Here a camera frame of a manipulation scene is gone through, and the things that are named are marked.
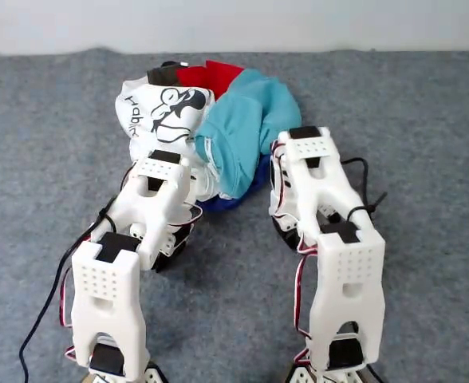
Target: printed cartoon graphic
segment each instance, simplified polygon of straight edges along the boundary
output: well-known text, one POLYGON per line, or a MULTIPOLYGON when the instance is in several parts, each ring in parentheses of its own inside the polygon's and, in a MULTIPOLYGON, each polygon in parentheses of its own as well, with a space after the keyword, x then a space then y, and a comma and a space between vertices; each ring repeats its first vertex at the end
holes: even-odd
POLYGON ((201 110, 204 108, 204 105, 206 105, 207 101, 206 96, 199 90, 187 89, 180 93, 176 88, 164 89, 160 94, 160 100, 162 101, 162 104, 158 105, 151 112, 151 117, 153 119, 152 132, 156 134, 156 139, 158 141, 165 144, 176 142, 180 138, 188 137, 191 134, 191 130, 189 128, 164 124, 166 118, 168 118, 173 113, 178 118, 181 118, 181 112, 187 106, 190 106, 196 110, 201 110), (183 133, 179 134, 172 140, 164 140, 158 137, 158 128, 160 126, 169 129, 180 130, 183 133))

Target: turquoise fabric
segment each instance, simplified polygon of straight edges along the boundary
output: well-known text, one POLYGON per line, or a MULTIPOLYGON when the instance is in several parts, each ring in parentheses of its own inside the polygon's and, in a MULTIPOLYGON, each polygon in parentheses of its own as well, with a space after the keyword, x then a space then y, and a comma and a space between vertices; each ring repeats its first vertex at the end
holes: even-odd
POLYGON ((297 102, 275 77, 246 69, 211 108, 195 134, 195 149, 208 161, 205 138, 222 192, 241 198, 248 190, 260 154, 270 154, 270 143, 283 130, 302 126, 297 102))

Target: floor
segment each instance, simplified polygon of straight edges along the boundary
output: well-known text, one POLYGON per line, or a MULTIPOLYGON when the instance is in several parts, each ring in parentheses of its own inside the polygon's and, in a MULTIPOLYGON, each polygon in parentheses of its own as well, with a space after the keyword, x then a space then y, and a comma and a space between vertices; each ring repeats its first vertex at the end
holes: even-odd
MULTIPOLYGON (((18 347, 62 252, 129 166, 114 110, 125 79, 177 58, 257 68, 286 82, 304 124, 328 125, 344 158, 370 163, 387 241, 386 318, 375 368, 390 383, 469 382, 469 53, 237 53, 126 56, 103 49, 0 57, 0 381, 20 381, 18 347)), ((348 169, 360 182, 357 165, 348 169)), ((162 274, 142 275, 148 348, 171 383, 283 381, 298 257, 267 215, 268 190, 208 214, 162 274)), ((306 318, 316 283, 305 271, 306 318)), ((57 301, 26 351, 31 381, 78 382, 57 301)))

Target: white wall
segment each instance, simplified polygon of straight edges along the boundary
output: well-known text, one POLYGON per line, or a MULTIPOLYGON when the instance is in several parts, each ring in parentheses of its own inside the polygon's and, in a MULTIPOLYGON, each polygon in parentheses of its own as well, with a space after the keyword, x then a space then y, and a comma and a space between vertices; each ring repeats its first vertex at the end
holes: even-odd
POLYGON ((469 49, 469 0, 0 0, 0 54, 469 49))

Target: clothing pile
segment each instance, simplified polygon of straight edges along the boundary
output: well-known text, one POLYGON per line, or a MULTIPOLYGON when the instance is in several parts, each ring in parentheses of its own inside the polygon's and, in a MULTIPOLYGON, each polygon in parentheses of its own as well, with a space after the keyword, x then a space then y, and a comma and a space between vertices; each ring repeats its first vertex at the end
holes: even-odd
POLYGON ((271 142, 302 126, 297 102, 277 78, 217 61, 166 61, 125 81, 116 113, 132 160, 156 149, 186 156, 197 199, 210 211, 236 207, 265 184, 271 142))

